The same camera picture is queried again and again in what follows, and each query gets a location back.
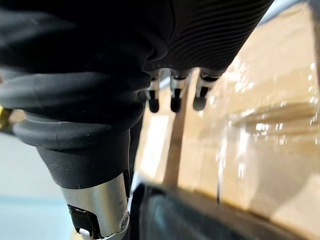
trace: black fingertip pad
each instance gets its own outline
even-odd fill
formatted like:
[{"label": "black fingertip pad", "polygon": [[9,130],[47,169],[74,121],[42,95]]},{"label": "black fingertip pad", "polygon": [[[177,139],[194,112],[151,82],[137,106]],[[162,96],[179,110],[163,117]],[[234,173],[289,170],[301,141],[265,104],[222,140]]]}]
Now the black fingertip pad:
[{"label": "black fingertip pad", "polygon": [[207,99],[204,97],[194,97],[193,109],[196,111],[202,111],[206,106]]},{"label": "black fingertip pad", "polygon": [[170,104],[171,110],[174,113],[178,113],[181,109],[181,99],[177,97],[171,98],[171,104]]},{"label": "black fingertip pad", "polygon": [[157,113],[159,111],[159,100],[158,99],[150,99],[149,100],[149,109],[152,113]]}]

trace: robotic arm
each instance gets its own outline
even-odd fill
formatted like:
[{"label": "robotic arm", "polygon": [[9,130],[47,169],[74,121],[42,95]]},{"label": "robotic arm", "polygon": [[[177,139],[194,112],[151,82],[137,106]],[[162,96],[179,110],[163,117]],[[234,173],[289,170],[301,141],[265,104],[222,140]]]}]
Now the robotic arm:
[{"label": "robotic arm", "polygon": [[178,112],[190,69],[200,67],[193,105],[203,109],[272,2],[0,2],[0,104],[25,111],[14,132],[37,147],[85,239],[129,239],[130,129],[144,110],[138,92],[149,87],[157,112],[159,69],[170,68]]}]

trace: white floor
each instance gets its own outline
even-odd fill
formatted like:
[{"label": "white floor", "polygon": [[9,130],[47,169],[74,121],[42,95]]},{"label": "white floor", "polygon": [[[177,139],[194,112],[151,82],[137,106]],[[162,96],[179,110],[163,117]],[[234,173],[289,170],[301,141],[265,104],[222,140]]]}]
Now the white floor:
[{"label": "white floor", "polygon": [[0,133],[0,239],[69,240],[60,188],[35,147]]}]

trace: metal joint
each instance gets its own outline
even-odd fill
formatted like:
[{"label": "metal joint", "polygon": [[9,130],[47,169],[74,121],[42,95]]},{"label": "metal joint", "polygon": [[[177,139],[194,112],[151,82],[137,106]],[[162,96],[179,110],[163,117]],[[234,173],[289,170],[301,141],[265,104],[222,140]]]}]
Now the metal joint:
[{"label": "metal joint", "polygon": [[62,193],[69,208],[79,211],[78,214],[71,214],[71,217],[74,227],[85,240],[123,239],[130,220],[123,173],[90,188],[62,187]]},{"label": "metal joint", "polygon": [[[187,87],[187,79],[176,79],[175,77],[171,77],[170,79],[170,88],[171,88],[171,97],[172,98],[180,98],[184,96],[184,93],[186,91]],[[179,96],[176,96],[176,91],[175,90],[180,90]]]},{"label": "metal joint", "polygon": [[150,91],[154,91],[154,99],[159,99],[159,84],[159,79],[151,81],[150,86],[145,90],[146,98],[148,100],[152,99]]},{"label": "metal joint", "polygon": [[216,81],[219,79],[219,76],[211,76],[204,71],[201,71],[196,82],[195,96],[197,98],[201,97],[201,90],[207,88],[204,98],[207,98],[208,93],[214,88]]}]

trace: yellow object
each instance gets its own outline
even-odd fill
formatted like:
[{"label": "yellow object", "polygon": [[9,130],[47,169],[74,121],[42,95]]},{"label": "yellow object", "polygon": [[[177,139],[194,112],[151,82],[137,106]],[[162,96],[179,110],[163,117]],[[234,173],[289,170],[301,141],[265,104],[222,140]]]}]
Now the yellow object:
[{"label": "yellow object", "polygon": [[0,130],[8,126],[11,112],[11,109],[6,109],[0,105]]}]

